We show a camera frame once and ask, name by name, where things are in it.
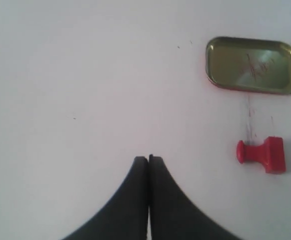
red plastic piece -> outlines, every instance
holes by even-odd
[[[281,137],[269,136],[260,146],[245,145],[239,141],[236,157],[244,162],[261,163],[268,174],[282,174],[286,171],[284,141]]]

gold tin lid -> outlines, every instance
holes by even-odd
[[[206,46],[206,73],[220,88],[291,94],[291,46],[279,41],[217,37]]]

white table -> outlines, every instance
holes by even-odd
[[[216,36],[291,45],[291,1],[0,1],[0,240],[65,237],[150,153],[232,233],[291,240],[291,95],[213,86]],[[247,126],[286,174],[238,163]]]

